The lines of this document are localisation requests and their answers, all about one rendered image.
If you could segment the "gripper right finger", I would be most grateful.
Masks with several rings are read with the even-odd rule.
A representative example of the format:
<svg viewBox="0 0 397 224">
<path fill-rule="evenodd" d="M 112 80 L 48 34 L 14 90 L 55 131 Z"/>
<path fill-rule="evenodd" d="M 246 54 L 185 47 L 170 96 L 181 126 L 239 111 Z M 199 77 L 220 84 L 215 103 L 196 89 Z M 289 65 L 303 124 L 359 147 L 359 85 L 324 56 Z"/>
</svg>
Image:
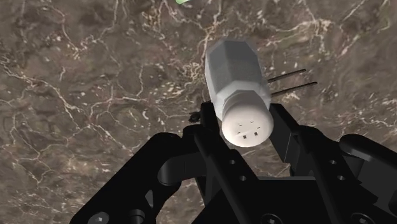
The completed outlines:
<svg viewBox="0 0 397 224">
<path fill-rule="evenodd" d="M 292 176 L 313 177 L 330 224 L 397 224 L 397 152 L 359 134 L 339 141 L 272 104 L 270 140 Z"/>
</svg>

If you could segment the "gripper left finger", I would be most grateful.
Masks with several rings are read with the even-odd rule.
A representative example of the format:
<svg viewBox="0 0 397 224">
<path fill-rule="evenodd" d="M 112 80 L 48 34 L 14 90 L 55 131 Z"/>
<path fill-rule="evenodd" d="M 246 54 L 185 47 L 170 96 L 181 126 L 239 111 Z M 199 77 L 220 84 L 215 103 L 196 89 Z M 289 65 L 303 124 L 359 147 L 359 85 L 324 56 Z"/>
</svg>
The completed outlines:
<svg viewBox="0 0 397 224">
<path fill-rule="evenodd" d="M 258 224 L 250 199 L 258 178 L 222 140 L 212 103 L 202 103 L 200 115 L 182 136 L 151 137 L 69 224 L 157 224 L 165 202 L 192 178 L 205 204 L 192 224 Z"/>
</svg>

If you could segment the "white salt shaker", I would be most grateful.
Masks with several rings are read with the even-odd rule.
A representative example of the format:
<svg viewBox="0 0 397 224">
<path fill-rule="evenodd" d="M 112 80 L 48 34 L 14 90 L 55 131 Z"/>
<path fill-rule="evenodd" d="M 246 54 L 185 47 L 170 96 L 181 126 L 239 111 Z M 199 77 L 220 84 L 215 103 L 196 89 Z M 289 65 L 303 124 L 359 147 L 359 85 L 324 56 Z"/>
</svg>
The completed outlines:
<svg viewBox="0 0 397 224">
<path fill-rule="evenodd" d="M 221 39 L 205 53 L 205 80 L 221 131 L 231 144 L 248 148 L 274 128 L 271 94 L 256 52 L 243 40 Z"/>
</svg>

